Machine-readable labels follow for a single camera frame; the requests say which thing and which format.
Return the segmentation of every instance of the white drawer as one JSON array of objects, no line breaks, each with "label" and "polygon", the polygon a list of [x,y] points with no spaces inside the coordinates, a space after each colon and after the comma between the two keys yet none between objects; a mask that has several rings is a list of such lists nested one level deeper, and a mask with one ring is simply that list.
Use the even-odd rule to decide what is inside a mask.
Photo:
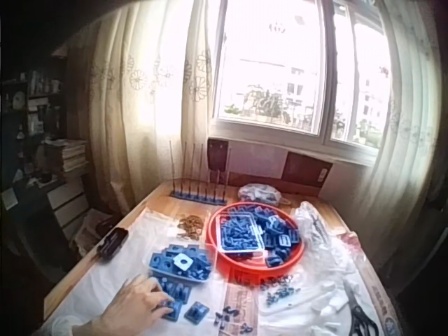
[{"label": "white drawer", "polygon": [[70,181],[60,187],[51,190],[47,196],[51,204],[51,209],[60,207],[63,203],[68,202],[75,196],[84,192],[83,182],[80,178]]},{"label": "white drawer", "polygon": [[83,225],[84,217],[85,217],[85,215],[79,216],[73,222],[71,222],[66,227],[64,227],[64,229],[62,229],[67,240],[70,241],[74,237],[74,235],[77,233],[79,228]]},{"label": "white drawer", "polygon": [[87,202],[87,198],[85,198],[85,195],[77,197],[70,203],[65,204],[62,208],[55,211],[57,222],[63,227],[88,208],[89,204]]}]

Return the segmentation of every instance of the hand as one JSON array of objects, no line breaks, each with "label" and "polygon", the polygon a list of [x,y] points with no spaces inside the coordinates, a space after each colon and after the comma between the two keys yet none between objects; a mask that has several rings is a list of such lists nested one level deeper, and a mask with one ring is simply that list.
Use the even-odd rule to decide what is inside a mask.
[{"label": "hand", "polygon": [[173,309],[157,308],[162,301],[174,301],[162,291],[156,278],[137,276],[126,281],[104,313],[79,327],[73,327],[73,336],[136,336],[151,327],[162,315]]}]

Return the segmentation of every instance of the window sill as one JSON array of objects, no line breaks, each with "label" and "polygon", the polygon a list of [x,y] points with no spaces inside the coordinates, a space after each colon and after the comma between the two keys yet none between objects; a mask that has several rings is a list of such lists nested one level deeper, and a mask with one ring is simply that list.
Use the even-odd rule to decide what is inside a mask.
[{"label": "window sill", "polygon": [[209,123],[209,136],[214,139],[276,146],[331,163],[348,162],[366,167],[375,164],[378,153],[374,148],[339,141],[323,144],[322,138],[313,134],[217,118]]}]

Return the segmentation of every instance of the window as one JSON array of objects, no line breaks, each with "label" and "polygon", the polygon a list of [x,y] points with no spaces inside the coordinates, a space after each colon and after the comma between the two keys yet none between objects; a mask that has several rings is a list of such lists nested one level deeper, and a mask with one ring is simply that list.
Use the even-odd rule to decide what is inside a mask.
[{"label": "window", "polygon": [[291,95],[294,93],[294,84],[288,83],[288,94]]},{"label": "window", "polygon": [[211,136],[375,161],[390,60],[369,1],[227,0],[221,15]]}]

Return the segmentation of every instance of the black scissors handle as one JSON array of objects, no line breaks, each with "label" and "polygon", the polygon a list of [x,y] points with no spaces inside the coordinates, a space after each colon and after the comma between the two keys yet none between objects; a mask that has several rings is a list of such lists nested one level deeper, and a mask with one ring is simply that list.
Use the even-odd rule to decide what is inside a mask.
[{"label": "black scissors handle", "polygon": [[357,336],[371,336],[370,327],[374,331],[374,336],[379,336],[378,325],[365,314],[359,305],[354,306],[351,309],[351,328],[349,336],[352,336],[355,333]]}]

